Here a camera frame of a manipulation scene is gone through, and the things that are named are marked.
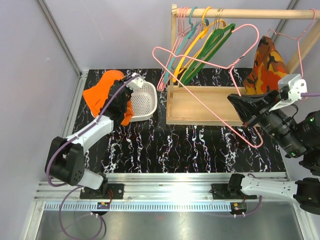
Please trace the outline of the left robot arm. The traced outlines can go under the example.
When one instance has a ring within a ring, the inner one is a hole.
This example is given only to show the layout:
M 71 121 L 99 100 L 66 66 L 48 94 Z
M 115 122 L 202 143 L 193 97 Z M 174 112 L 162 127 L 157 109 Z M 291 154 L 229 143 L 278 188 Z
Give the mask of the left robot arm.
M 108 178 L 104 173 L 86 169 L 85 153 L 102 137 L 130 122 L 134 115 L 132 93 L 143 84 L 138 74 L 125 78 L 112 70 L 95 86 L 83 91 L 83 99 L 94 119 L 72 135 L 52 140 L 44 168 L 50 186 L 77 186 L 89 189 L 98 199 L 107 196 Z

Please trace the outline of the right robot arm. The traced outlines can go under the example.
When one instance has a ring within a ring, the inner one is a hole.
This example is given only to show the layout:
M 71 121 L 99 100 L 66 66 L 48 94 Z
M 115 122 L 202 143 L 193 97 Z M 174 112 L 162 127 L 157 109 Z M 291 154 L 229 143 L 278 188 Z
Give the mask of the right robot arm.
M 283 103 L 277 90 L 262 95 L 228 95 L 245 127 L 259 125 L 286 153 L 287 158 L 303 159 L 299 165 L 313 177 L 297 181 L 259 180 L 243 174 L 231 175 L 227 193 L 232 198 L 263 196 L 287 199 L 311 214 L 320 213 L 320 112 L 309 113 L 300 123 L 287 116 L 278 104 Z

